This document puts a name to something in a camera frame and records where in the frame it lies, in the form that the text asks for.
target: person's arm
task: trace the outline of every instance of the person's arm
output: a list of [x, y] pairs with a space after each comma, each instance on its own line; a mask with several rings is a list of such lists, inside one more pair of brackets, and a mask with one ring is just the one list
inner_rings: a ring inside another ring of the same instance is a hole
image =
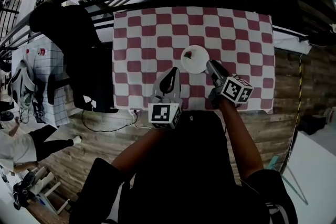
[[125, 178], [131, 178], [137, 166], [147, 157], [151, 149], [164, 136], [165, 130], [152, 129], [145, 136], [121, 152], [111, 163]]
[[21, 172], [25, 171], [28, 168], [36, 168], [36, 167], [38, 167], [38, 163], [37, 162], [28, 162], [28, 163], [24, 163], [24, 164], [20, 164], [20, 165], [15, 165], [13, 172], [15, 172], [15, 173], [21, 173]]
[[20, 121], [19, 121], [19, 118], [18, 117], [15, 117], [15, 126], [13, 127], [13, 129], [11, 129], [10, 131], [9, 131], [9, 135], [10, 136], [14, 136], [15, 135], [15, 133], [16, 133], [16, 131], [17, 131], [17, 129], [19, 128], [19, 126], [20, 126]]
[[219, 109], [223, 114], [240, 177], [244, 180], [264, 169], [260, 153], [234, 104], [222, 98]]

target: person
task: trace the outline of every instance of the person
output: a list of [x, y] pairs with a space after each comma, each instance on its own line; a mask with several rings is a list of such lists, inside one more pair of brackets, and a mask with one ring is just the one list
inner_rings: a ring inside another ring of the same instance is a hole
[[186, 111], [174, 130], [150, 130], [111, 164], [97, 158], [69, 223], [298, 223], [280, 174], [264, 169], [234, 104], [222, 97], [219, 109], [241, 186], [220, 118]]
[[8, 182], [7, 180], [8, 175], [15, 176], [14, 172], [11, 172], [8, 169], [3, 168], [1, 165], [0, 165], [0, 172], [1, 172], [1, 176], [4, 182]]
[[80, 136], [68, 140], [45, 140], [57, 129], [51, 125], [42, 127], [28, 134], [15, 135], [20, 122], [15, 117], [15, 126], [6, 134], [0, 131], [0, 165], [13, 173], [20, 173], [28, 168], [38, 167], [39, 161], [52, 153], [61, 151], [66, 147], [79, 144]]

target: shoe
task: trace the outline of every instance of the shoe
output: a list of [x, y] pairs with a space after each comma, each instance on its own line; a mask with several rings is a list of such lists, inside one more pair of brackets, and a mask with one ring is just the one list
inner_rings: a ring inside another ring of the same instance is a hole
[[72, 139], [72, 141], [74, 142], [74, 145], [81, 143], [82, 140], [83, 140], [82, 137], [79, 135], [77, 135], [74, 139]]
[[18, 64], [15, 74], [8, 84], [8, 95], [20, 108], [30, 109], [35, 92], [34, 72], [25, 60]]

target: black shirt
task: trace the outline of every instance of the black shirt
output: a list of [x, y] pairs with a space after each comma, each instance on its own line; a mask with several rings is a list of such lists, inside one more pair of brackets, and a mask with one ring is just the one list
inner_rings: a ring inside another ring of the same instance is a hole
[[[97, 158], [70, 224], [102, 223], [110, 214], [121, 173]], [[118, 223], [297, 223], [280, 174], [261, 170], [237, 186], [226, 138], [213, 112], [184, 112], [137, 172], [124, 183]]]

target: white plate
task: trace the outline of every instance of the white plate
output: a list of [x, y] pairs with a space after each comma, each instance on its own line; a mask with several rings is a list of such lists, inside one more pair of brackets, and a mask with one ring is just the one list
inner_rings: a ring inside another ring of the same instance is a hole
[[[188, 51], [191, 52], [191, 59], [184, 57]], [[202, 73], [206, 69], [206, 63], [209, 60], [208, 52], [199, 45], [191, 45], [185, 48], [181, 54], [181, 64], [183, 68], [191, 74]]]

